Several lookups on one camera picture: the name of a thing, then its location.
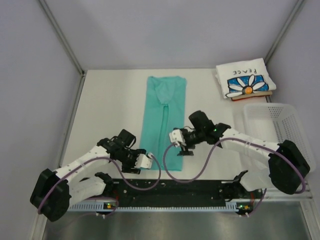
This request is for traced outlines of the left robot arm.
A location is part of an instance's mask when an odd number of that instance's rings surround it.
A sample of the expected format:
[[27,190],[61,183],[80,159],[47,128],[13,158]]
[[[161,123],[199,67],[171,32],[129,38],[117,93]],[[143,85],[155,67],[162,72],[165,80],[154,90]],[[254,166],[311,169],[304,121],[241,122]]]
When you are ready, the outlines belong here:
[[114,181],[103,167],[117,163],[120,173],[140,174],[150,169],[151,154],[133,149],[136,137],[123,129],[117,136],[103,138],[86,154],[55,170],[43,170],[35,184],[30,203],[49,221],[59,220],[69,209],[84,200],[113,196]]

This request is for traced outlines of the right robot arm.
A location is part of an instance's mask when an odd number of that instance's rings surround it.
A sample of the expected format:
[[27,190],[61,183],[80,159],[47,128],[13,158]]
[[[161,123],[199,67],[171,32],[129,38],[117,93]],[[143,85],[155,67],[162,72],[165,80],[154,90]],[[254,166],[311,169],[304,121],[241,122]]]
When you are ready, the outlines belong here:
[[170,142],[180,147],[179,155],[191,156],[196,145],[207,143],[244,154],[258,164],[258,171],[246,169],[234,178],[237,197],[245,198],[252,191],[270,187],[287,195],[306,190],[305,178],[311,168],[294,142],[269,142],[248,136],[228,124],[213,123],[201,110],[192,113],[189,120],[191,129],[174,128],[169,134]]

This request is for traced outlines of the teal t shirt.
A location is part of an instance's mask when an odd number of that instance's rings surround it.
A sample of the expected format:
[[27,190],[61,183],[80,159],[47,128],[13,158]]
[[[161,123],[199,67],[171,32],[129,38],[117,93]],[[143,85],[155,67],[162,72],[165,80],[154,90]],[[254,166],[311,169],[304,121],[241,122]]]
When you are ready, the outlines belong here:
[[180,76],[150,76],[139,147],[152,153],[164,170],[163,156],[171,144],[169,133],[185,126],[187,80]]

